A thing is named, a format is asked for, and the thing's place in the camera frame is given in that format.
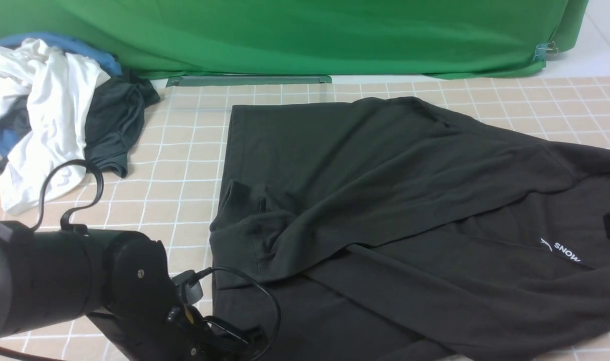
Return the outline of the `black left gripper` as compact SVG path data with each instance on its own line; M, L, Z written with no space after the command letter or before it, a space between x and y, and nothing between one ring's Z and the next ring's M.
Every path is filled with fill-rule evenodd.
M256 360L268 349L261 326L241 329L203 316L194 306L210 270L175 277L154 271L101 271L92 294L99 307L89 320L130 360Z

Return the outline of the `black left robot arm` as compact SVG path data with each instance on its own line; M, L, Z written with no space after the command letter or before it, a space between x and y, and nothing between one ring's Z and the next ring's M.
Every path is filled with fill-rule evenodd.
M0 338L87 317L130 360L257 360L275 334L194 307L200 279L170 277L161 241L137 231L0 222Z

